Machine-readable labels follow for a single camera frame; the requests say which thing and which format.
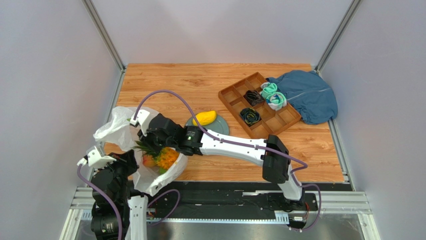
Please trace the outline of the peach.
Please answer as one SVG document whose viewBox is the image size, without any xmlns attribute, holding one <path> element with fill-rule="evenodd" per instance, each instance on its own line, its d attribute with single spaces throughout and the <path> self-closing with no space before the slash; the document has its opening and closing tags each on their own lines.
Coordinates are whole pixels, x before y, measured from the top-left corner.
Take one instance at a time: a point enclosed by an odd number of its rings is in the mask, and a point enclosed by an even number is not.
<svg viewBox="0 0 426 240">
<path fill-rule="evenodd" d="M 152 155 L 144 154 L 142 156 L 142 165 L 147 168 L 153 168 L 157 166 L 157 163 Z"/>
</svg>

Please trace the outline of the pineapple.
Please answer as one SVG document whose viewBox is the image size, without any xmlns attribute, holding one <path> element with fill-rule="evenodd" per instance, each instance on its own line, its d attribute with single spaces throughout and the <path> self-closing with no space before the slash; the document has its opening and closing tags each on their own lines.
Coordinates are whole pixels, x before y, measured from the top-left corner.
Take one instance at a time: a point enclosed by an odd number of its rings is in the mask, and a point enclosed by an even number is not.
<svg viewBox="0 0 426 240">
<path fill-rule="evenodd" d="M 132 149 L 142 152 L 142 158 L 143 155 L 153 156 L 156 161 L 156 166 L 151 168 L 157 169 L 160 174 L 167 172 L 180 156 L 176 150 L 170 147 L 162 147 L 159 152 L 155 152 L 147 146 L 144 146 L 141 141 L 136 141 L 135 143 L 136 145 L 133 146 Z"/>
</svg>

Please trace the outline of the white plastic bag lemon print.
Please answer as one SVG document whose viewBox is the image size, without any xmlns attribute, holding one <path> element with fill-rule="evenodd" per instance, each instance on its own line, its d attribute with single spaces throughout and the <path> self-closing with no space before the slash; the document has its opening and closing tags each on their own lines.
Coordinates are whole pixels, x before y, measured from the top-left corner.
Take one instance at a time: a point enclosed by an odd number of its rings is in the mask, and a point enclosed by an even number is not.
<svg viewBox="0 0 426 240">
<path fill-rule="evenodd" d="M 130 118 L 136 107 L 116 106 L 111 111 L 111 119 L 93 134 L 96 142 L 110 143 L 127 152 L 136 146 L 138 128 L 130 125 Z M 176 162 L 165 173 L 160 174 L 155 167 L 143 166 L 141 150 L 135 150 L 134 156 L 139 164 L 137 172 L 132 174 L 134 188 L 151 196 L 156 195 L 163 187 L 176 180 L 185 170 L 188 157 L 180 154 Z"/>
</svg>

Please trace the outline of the yellow mango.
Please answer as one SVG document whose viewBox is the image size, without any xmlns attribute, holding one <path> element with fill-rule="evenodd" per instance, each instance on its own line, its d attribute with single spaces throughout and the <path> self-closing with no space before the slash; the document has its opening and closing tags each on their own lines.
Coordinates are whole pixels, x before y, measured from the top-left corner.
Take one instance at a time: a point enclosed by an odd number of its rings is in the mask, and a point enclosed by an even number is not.
<svg viewBox="0 0 426 240">
<path fill-rule="evenodd" d="M 212 124 L 217 119 L 217 112 L 215 110 L 199 112 L 195 115 L 195 118 L 192 119 L 192 124 L 197 126 L 197 121 L 199 125 L 206 126 Z"/>
</svg>

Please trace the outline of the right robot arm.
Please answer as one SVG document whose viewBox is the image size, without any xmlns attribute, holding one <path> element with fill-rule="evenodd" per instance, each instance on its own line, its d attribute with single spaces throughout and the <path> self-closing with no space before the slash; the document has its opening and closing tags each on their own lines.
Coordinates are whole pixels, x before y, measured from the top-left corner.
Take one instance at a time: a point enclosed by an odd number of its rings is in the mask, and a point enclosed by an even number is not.
<svg viewBox="0 0 426 240">
<path fill-rule="evenodd" d="M 304 204 L 304 190 L 292 175 L 288 149 L 275 135 L 266 139 L 239 138 L 220 134 L 202 126 L 185 126 L 175 123 L 162 114 L 151 116 L 140 110 L 129 120 L 139 127 L 137 133 L 143 147 L 158 154 L 166 147 L 185 156 L 225 156 L 244 160 L 260 166 L 264 180 L 277 184 L 287 202 Z"/>
</svg>

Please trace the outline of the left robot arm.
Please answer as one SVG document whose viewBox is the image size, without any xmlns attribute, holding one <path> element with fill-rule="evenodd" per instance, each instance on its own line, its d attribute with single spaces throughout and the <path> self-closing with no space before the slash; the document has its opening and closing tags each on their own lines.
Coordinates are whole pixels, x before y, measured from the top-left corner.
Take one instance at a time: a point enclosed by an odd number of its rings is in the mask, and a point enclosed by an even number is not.
<svg viewBox="0 0 426 240">
<path fill-rule="evenodd" d="M 134 150 L 106 155 L 93 148 L 87 154 L 88 165 L 98 170 L 90 180 L 94 204 L 91 230 L 98 240 L 123 240 L 132 223 L 145 220 L 148 196 L 134 188 L 128 177 L 139 165 Z"/>
</svg>

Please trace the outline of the grey plate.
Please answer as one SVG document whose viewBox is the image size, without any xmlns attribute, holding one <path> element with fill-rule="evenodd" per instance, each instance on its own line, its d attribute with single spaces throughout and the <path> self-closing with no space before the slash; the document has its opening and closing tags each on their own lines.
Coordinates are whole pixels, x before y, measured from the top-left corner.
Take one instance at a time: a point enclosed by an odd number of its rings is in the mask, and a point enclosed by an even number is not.
<svg viewBox="0 0 426 240">
<path fill-rule="evenodd" d="M 197 126 L 197 123 L 193 123 L 194 118 L 190 117 L 187 122 L 185 123 L 184 128 L 189 128 L 190 130 L 195 130 L 196 132 L 204 133 L 200 128 Z M 205 130 L 211 130 L 215 133 L 222 134 L 222 135 L 229 135 L 230 134 L 230 127 L 228 123 L 225 121 L 225 119 L 217 115 L 215 120 L 207 125 L 202 126 Z"/>
</svg>

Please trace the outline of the wooden compartment tray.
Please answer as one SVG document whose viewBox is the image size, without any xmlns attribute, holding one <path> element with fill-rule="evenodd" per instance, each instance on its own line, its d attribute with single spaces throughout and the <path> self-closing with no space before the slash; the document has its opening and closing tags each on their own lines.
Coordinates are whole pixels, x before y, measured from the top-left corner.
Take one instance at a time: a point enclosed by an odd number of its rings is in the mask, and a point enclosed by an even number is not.
<svg viewBox="0 0 426 240">
<path fill-rule="evenodd" d="M 259 93 L 266 79 L 258 72 L 220 90 L 218 98 L 244 131 L 254 139 L 266 139 L 278 135 L 301 120 L 301 115 L 291 104 L 279 110 L 272 109 L 266 101 L 252 106 L 246 97 L 248 91 Z M 259 114 L 259 121 L 249 125 L 240 115 L 241 111 L 252 108 Z"/>
</svg>

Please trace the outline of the dark blue yellow rolled sock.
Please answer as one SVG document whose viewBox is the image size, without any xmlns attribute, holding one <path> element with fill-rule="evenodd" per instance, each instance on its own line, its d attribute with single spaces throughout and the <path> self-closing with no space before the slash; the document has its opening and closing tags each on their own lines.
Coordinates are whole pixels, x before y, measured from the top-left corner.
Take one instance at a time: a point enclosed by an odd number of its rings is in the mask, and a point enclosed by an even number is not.
<svg viewBox="0 0 426 240">
<path fill-rule="evenodd" d="M 251 107 L 242 109 L 239 112 L 239 116 L 244 121 L 244 123 L 249 127 L 253 126 L 254 124 L 258 123 L 261 120 L 260 114 Z"/>
</svg>

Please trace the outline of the black rolled sock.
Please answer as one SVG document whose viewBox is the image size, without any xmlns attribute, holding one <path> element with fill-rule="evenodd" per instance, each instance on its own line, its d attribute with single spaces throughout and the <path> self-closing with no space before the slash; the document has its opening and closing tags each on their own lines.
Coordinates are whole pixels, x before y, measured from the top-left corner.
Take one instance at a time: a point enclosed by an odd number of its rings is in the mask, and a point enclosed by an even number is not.
<svg viewBox="0 0 426 240">
<path fill-rule="evenodd" d="M 255 90 L 247 90 L 243 97 L 252 107 L 265 101 L 261 94 Z"/>
</svg>

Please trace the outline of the mint green rolled sock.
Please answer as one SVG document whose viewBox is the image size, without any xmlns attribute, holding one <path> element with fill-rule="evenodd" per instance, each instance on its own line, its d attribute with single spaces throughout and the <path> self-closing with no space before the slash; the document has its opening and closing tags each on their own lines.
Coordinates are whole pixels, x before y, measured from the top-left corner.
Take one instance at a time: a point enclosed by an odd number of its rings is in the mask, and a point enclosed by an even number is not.
<svg viewBox="0 0 426 240">
<path fill-rule="evenodd" d="M 275 83 L 264 82 L 260 86 L 260 95 L 266 99 L 268 96 L 275 94 L 278 91 L 278 87 Z"/>
</svg>

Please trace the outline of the white teal rolled sock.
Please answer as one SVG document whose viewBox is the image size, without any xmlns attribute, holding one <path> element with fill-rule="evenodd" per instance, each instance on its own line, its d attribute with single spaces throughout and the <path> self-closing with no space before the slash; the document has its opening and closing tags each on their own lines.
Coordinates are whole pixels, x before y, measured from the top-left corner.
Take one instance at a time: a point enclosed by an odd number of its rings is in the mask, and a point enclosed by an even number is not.
<svg viewBox="0 0 426 240">
<path fill-rule="evenodd" d="M 274 111 L 279 111 L 288 104 L 287 98 L 281 92 L 272 93 L 265 100 L 267 105 Z"/>
</svg>

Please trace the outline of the blue garment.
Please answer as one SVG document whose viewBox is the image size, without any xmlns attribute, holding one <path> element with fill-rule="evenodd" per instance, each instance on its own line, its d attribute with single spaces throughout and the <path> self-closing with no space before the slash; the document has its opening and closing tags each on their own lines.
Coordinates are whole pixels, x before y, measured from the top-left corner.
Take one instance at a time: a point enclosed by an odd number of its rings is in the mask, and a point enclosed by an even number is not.
<svg viewBox="0 0 426 240">
<path fill-rule="evenodd" d="M 287 102 L 308 125 L 318 125 L 338 116 L 338 104 L 332 88 L 315 72 L 292 70 L 266 81 L 277 85 Z"/>
</svg>

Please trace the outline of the left aluminium frame post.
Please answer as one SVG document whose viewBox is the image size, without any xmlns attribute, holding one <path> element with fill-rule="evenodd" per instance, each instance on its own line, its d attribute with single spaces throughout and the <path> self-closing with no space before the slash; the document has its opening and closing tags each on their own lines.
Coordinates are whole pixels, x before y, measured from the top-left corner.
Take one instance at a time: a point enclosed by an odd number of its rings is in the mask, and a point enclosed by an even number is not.
<svg viewBox="0 0 426 240">
<path fill-rule="evenodd" d="M 82 0 L 82 3 L 84 4 L 89 16 L 91 17 L 94 25 L 96 26 L 106 48 L 108 49 L 113 61 L 115 62 L 116 66 L 121 72 L 124 72 L 126 69 L 126 66 L 120 57 L 103 21 L 101 16 L 99 15 L 96 6 L 92 0 Z"/>
</svg>

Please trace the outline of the aluminium frame post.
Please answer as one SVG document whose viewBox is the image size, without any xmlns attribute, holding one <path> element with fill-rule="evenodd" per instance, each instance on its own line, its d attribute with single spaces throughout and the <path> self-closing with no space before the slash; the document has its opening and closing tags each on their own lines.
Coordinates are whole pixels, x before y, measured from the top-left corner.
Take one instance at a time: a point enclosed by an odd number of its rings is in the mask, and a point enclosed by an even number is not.
<svg viewBox="0 0 426 240">
<path fill-rule="evenodd" d="M 120 57 L 103 21 L 101 16 L 99 15 L 96 6 L 92 0 L 82 0 L 82 3 L 84 4 L 89 16 L 91 17 L 94 25 L 96 26 L 106 48 L 108 49 L 113 61 L 115 62 L 116 66 L 121 72 L 124 72 L 126 69 L 126 66 Z"/>
<path fill-rule="evenodd" d="M 355 16 L 356 12 L 358 11 L 360 5 L 362 4 L 363 0 L 352 0 L 348 9 L 346 10 L 342 20 L 340 21 L 337 29 L 335 30 L 333 36 L 331 37 L 328 45 L 326 46 L 323 54 L 321 55 L 317 65 L 315 66 L 314 70 L 320 74 L 325 65 L 327 64 L 327 61 L 331 57 L 335 47 L 338 45 L 340 39 L 342 38 L 345 30 L 348 28 L 350 22 L 352 21 L 353 17 Z"/>
</svg>

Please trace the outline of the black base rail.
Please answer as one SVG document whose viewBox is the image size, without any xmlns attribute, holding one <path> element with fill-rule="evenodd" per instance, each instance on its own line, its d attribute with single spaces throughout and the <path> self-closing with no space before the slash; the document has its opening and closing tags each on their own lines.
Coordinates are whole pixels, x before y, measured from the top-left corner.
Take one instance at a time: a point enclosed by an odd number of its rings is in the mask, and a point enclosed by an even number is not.
<svg viewBox="0 0 426 240">
<path fill-rule="evenodd" d="M 172 182 L 153 196 L 147 194 L 146 219 L 133 222 L 130 229 L 162 222 L 183 223 L 267 223 L 308 230 L 321 214 L 350 210 L 345 198 L 349 186 L 303 185 L 304 204 L 285 200 L 283 191 L 271 183 L 256 182 Z"/>
</svg>

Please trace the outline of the right aluminium frame post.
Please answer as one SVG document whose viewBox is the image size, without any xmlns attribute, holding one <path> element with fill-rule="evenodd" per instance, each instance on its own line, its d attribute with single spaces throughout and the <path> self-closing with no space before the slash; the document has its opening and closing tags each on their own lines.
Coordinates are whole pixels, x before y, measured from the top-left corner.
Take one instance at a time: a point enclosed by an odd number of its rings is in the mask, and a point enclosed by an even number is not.
<svg viewBox="0 0 426 240">
<path fill-rule="evenodd" d="M 346 10 L 342 20 L 340 21 L 337 29 L 335 30 L 333 36 L 331 37 L 328 45 L 326 46 L 323 54 L 321 55 L 317 65 L 315 66 L 314 70 L 320 74 L 325 65 L 327 64 L 327 61 L 331 57 L 335 47 L 338 45 L 340 39 L 342 38 L 345 30 L 348 28 L 350 22 L 352 21 L 353 17 L 355 16 L 356 12 L 358 11 L 360 5 L 362 4 L 363 0 L 352 0 L 348 9 Z"/>
</svg>

